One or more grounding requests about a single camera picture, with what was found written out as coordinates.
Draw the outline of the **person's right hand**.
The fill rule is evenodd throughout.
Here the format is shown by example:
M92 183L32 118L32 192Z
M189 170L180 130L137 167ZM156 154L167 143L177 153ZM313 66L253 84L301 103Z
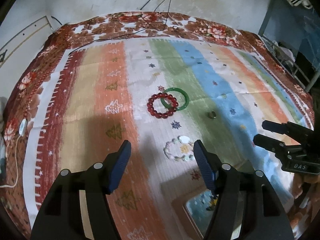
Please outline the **person's right hand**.
M294 204L288 213L291 227L294 228L311 209L319 211L319 175L295 173L292 183L292 195L295 200L307 193L309 200L303 209Z

